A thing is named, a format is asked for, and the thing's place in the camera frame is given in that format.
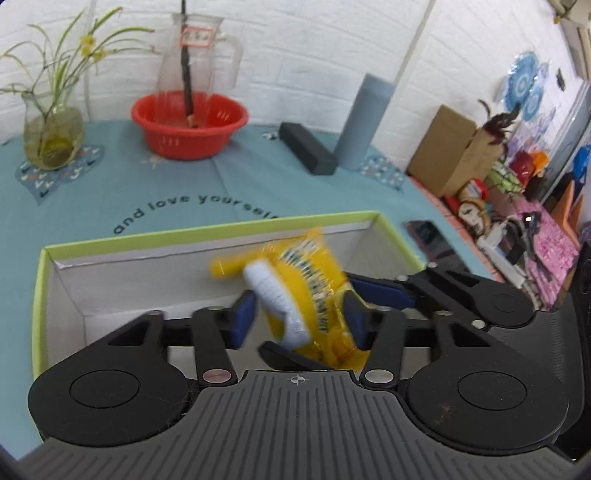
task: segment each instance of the table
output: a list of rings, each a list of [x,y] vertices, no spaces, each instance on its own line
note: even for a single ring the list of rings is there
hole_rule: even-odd
[[[90,124],[85,144],[104,146],[104,158],[76,181],[56,189],[48,181],[54,191],[39,205],[18,181],[25,161],[22,138],[0,147],[0,443],[12,455],[19,458],[41,442],[28,414],[27,392],[33,380],[31,303],[39,252],[46,245],[274,216],[379,210],[411,245],[404,222],[432,220],[472,271],[489,277],[412,182],[398,192],[341,168],[330,177],[312,176],[280,140],[264,135],[273,131],[248,126],[214,158],[187,163],[152,155],[131,122]],[[319,138],[329,148],[336,143],[334,135]]]

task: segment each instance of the white label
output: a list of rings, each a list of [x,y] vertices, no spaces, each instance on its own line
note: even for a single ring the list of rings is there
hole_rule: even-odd
[[[214,31],[211,28],[185,27],[181,35],[182,47],[207,48],[213,44]]]

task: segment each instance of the brown cardboard box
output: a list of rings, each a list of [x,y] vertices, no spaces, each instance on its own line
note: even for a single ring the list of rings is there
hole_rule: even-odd
[[[503,155],[502,145],[476,123],[442,105],[408,165],[434,195],[455,195],[470,179],[483,180]]]

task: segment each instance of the black rectangular block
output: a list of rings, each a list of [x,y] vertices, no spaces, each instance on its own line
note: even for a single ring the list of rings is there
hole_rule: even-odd
[[[279,128],[279,138],[293,154],[314,175],[332,175],[337,162],[326,147],[301,124],[283,122]]]

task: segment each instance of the light blue cylinder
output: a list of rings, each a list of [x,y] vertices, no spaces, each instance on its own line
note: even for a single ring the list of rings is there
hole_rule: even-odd
[[[358,170],[394,93],[394,85],[369,73],[363,79],[334,155],[339,166]]]

